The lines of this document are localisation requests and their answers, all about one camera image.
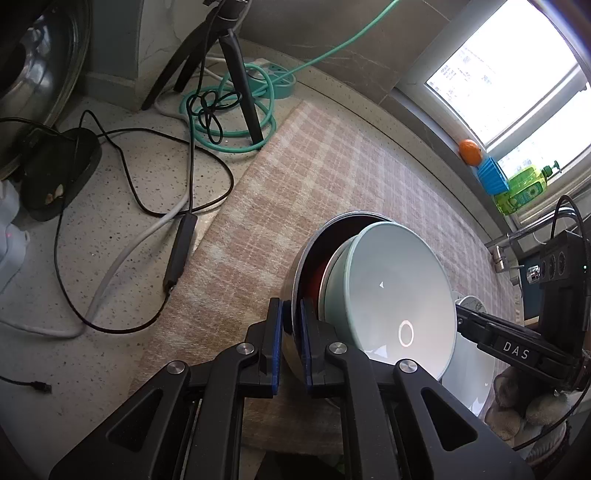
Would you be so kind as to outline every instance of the black tripod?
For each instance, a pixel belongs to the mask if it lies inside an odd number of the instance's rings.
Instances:
[[[256,115],[255,102],[248,86],[248,77],[244,68],[240,45],[232,30],[238,19],[240,19],[240,14],[248,4],[248,0],[221,1],[223,4],[219,9],[214,8],[211,10],[206,19],[184,39],[177,51],[174,52],[174,55],[154,83],[146,100],[144,100],[142,110],[146,110],[152,106],[158,94],[160,94],[164,86],[174,75],[174,72],[178,70],[182,62],[186,59],[187,61],[185,61],[185,65],[174,84],[174,91],[178,93],[182,92],[197,66],[202,61],[205,61],[204,52],[209,51],[212,45],[219,40],[223,56],[228,65],[228,72],[234,84],[234,89],[240,94],[240,107],[244,115],[244,120],[246,120],[252,143],[257,144],[263,140],[261,125]],[[208,0],[205,0],[203,3],[207,5],[211,1],[208,2]]]

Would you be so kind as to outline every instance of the white window frame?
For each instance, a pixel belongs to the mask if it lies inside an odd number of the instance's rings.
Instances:
[[[584,90],[588,81],[583,70],[579,66],[574,67],[550,93],[521,118],[486,145],[483,144],[466,122],[427,85],[427,81],[505,1],[472,0],[437,36],[396,85],[396,88],[427,112],[456,142],[470,138],[496,160],[500,160],[526,140],[574,95]],[[548,182],[545,195],[512,216],[517,226],[527,224],[540,214],[546,213],[556,204],[561,194],[573,194],[591,181],[591,148],[587,148],[568,165],[562,167],[563,172]]]

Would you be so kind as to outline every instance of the window pane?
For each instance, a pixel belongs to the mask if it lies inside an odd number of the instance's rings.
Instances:
[[[485,144],[576,65],[549,20],[508,0],[427,81]]]
[[[591,145],[591,88],[577,93],[570,101],[531,134],[518,147],[505,155],[499,165],[512,177],[530,165],[542,168],[558,161],[565,167]]]

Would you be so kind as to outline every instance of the silver screw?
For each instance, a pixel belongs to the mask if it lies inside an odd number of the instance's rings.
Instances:
[[[241,355],[250,355],[255,351],[255,346],[251,343],[242,342],[236,346],[236,351]]]
[[[340,355],[347,351],[347,346],[343,342],[335,342],[329,345],[329,350],[335,355]]]
[[[417,364],[412,360],[402,360],[400,362],[400,370],[402,370],[406,374],[412,374],[417,371]]]
[[[175,360],[174,362],[170,362],[166,366],[166,371],[171,375],[178,375],[184,371],[184,363],[180,360]]]

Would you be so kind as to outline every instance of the bottle label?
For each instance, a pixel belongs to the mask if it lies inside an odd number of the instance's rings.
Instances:
[[[517,208],[523,207],[526,203],[535,199],[543,191],[544,189],[542,188],[542,184],[537,181],[515,195],[511,199],[511,204]]]

